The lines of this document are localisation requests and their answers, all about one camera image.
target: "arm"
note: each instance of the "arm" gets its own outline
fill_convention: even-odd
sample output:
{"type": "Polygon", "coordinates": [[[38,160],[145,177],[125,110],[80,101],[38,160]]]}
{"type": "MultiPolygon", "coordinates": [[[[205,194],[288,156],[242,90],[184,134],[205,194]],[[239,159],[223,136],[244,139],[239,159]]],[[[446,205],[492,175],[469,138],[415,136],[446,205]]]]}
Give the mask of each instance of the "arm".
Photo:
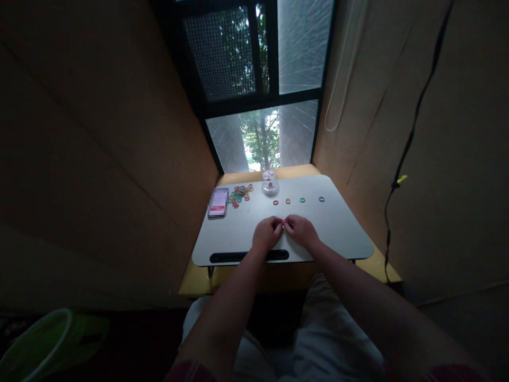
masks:
{"type": "Polygon", "coordinates": [[[402,380],[421,381],[442,364],[466,364],[480,370],[408,301],[322,243],[310,221],[290,215],[284,227],[313,256],[345,308],[402,380]]]}
{"type": "Polygon", "coordinates": [[[253,235],[253,246],[221,285],[189,333],[174,364],[194,360],[219,381],[233,378],[233,366],[242,334],[255,299],[258,278],[270,249],[283,231],[283,220],[262,220],[253,235]]]}

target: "smartphone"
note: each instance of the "smartphone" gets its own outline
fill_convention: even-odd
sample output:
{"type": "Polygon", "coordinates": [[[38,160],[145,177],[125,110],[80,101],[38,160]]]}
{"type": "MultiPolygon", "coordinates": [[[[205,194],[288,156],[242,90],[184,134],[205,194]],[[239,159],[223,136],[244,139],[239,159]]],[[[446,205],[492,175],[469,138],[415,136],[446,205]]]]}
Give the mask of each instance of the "smartphone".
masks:
{"type": "Polygon", "coordinates": [[[226,202],[228,200],[227,188],[214,188],[208,205],[209,218],[223,218],[226,216],[226,202]]]}

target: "white pants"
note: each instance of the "white pants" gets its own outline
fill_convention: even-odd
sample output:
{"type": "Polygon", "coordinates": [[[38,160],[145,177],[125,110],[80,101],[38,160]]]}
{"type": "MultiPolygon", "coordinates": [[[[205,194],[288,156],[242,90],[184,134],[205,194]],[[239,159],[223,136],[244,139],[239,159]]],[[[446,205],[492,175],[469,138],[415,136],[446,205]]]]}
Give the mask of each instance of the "white pants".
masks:
{"type": "MultiPolygon", "coordinates": [[[[189,309],[182,342],[211,297],[189,309]]],[[[278,376],[260,343],[244,332],[235,360],[236,381],[380,381],[383,356],[357,325],[322,274],[311,281],[294,345],[292,375],[278,376]]]]}

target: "plastic container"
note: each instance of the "plastic container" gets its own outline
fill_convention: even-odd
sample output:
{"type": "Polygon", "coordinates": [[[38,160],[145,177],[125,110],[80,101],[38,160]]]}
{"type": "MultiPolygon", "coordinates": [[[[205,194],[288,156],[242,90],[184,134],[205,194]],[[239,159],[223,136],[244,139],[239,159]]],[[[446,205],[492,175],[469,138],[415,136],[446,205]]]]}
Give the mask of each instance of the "plastic container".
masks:
{"type": "Polygon", "coordinates": [[[19,336],[0,361],[0,381],[36,381],[88,361],[108,335],[107,318],[55,310],[19,336]]]}
{"type": "Polygon", "coordinates": [[[279,191],[279,182],[276,173],[272,170],[267,170],[263,173],[263,182],[261,183],[261,190],[266,195],[276,195],[279,191]]]}

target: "white table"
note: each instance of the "white table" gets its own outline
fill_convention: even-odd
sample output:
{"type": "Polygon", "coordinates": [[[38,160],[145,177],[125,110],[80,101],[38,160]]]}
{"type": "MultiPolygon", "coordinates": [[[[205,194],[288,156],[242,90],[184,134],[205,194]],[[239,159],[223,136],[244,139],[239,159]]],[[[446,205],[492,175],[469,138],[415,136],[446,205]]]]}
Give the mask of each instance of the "white table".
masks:
{"type": "MultiPolygon", "coordinates": [[[[192,252],[192,261],[197,266],[237,265],[238,261],[212,263],[210,257],[213,253],[248,251],[256,225],[272,215],[282,219],[290,214],[307,218],[316,228],[320,240],[346,259],[365,259],[373,254],[371,240],[328,176],[280,179],[279,192],[271,197],[261,190],[262,182],[252,184],[254,190],[249,193],[250,200],[242,199],[237,209],[229,204],[224,218],[209,219],[205,214],[192,252]],[[320,196],[325,198],[324,202],[319,201],[320,196]],[[301,197],[305,198],[304,203],[299,201],[301,197]],[[274,200],[278,200],[279,204],[274,205],[274,200]]],[[[242,185],[248,186],[232,184],[220,188],[227,187],[231,194],[235,186],[242,185]]],[[[288,259],[267,263],[313,261],[311,255],[284,231],[274,249],[286,249],[288,259]]]]}

